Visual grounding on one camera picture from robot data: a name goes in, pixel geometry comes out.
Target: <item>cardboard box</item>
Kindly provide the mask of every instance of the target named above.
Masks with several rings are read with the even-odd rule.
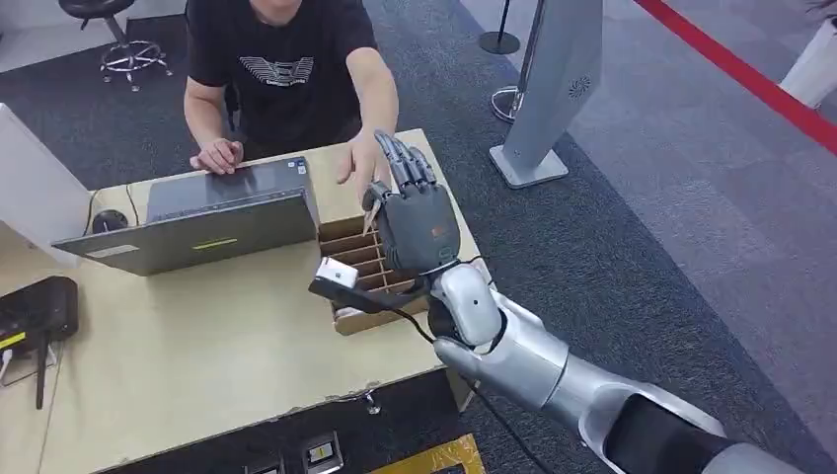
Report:
[[[383,244],[376,230],[363,234],[363,217],[329,222],[320,226],[319,244],[323,257],[331,257],[358,270],[356,287],[368,291],[398,293],[411,287],[412,278],[384,268]],[[422,296],[404,306],[409,314],[427,310],[427,297]],[[401,317],[391,311],[367,314],[332,302],[335,330],[348,336],[386,324]]]

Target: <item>white computer monitor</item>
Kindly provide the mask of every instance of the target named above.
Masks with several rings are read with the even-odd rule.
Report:
[[[0,103],[0,221],[64,265],[78,258],[50,246],[81,235],[90,192]]]

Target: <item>gray laptop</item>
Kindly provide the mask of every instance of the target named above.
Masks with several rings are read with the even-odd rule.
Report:
[[[304,158],[152,185],[147,223],[52,244],[140,276],[216,262],[317,237]]]

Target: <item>robot forearm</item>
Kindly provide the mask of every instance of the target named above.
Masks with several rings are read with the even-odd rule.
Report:
[[[468,287],[463,276],[457,279],[468,295],[465,299],[484,305],[475,289],[484,285],[482,281],[474,280],[474,287],[463,289]],[[436,354],[464,376],[570,427],[614,472],[799,474],[755,446],[727,439],[720,422],[679,397],[570,354],[568,345],[546,331],[536,315],[488,291],[485,294],[504,320],[497,339],[480,351],[438,338],[433,344]],[[456,299],[450,292],[446,295]],[[485,315],[453,317],[485,319]]]

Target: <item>red barrier tape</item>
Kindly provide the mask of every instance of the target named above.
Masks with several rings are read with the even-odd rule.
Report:
[[[837,155],[837,125],[794,99],[782,88],[742,61],[729,49],[689,23],[661,0],[634,0],[673,33],[681,37],[715,66],[735,79],[768,107],[799,130]]]

